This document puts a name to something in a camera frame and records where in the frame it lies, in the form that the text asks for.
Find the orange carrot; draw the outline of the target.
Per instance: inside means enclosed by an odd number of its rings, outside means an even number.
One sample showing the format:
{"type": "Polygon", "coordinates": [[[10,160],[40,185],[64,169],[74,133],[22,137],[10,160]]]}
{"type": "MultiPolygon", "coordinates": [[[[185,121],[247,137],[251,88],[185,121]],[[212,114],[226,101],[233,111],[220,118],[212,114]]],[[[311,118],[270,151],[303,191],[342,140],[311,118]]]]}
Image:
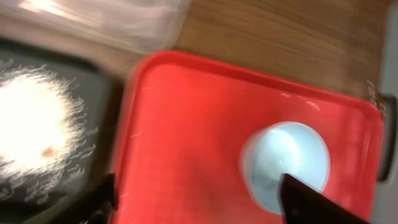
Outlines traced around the orange carrot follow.
{"type": "Polygon", "coordinates": [[[41,154],[40,157],[42,159],[46,159],[46,158],[51,158],[56,154],[56,149],[52,146],[45,148],[41,154]]]}

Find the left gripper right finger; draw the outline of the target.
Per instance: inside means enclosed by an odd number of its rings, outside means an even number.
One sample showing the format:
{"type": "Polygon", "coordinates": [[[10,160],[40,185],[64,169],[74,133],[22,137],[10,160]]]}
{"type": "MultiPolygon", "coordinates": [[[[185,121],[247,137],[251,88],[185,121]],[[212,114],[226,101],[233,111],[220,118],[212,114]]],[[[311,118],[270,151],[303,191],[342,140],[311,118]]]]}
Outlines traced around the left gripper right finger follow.
{"type": "Polygon", "coordinates": [[[285,224],[369,224],[289,174],[282,176],[279,202],[285,224]]]}

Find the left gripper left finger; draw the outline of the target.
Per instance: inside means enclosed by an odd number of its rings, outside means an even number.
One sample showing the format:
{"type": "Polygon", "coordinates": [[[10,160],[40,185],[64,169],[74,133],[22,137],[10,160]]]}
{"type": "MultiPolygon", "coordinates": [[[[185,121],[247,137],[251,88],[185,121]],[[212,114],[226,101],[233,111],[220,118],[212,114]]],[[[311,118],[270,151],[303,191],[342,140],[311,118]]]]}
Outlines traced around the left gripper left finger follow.
{"type": "Polygon", "coordinates": [[[106,223],[109,215],[118,209],[118,202],[116,175],[108,173],[23,224],[106,223]]]}

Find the light blue rice bowl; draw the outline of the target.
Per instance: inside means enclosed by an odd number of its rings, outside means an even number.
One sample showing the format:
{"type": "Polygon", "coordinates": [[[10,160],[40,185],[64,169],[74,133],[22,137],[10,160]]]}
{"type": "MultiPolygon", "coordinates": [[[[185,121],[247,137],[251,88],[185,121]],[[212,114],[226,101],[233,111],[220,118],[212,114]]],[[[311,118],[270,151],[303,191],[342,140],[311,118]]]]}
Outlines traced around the light blue rice bowl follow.
{"type": "Polygon", "coordinates": [[[264,210],[282,214],[280,186],[289,174],[318,193],[330,175],[330,155],[323,138],[311,127],[293,121],[273,124],[252,134],[239,158],[244,184],[264,210]]]}

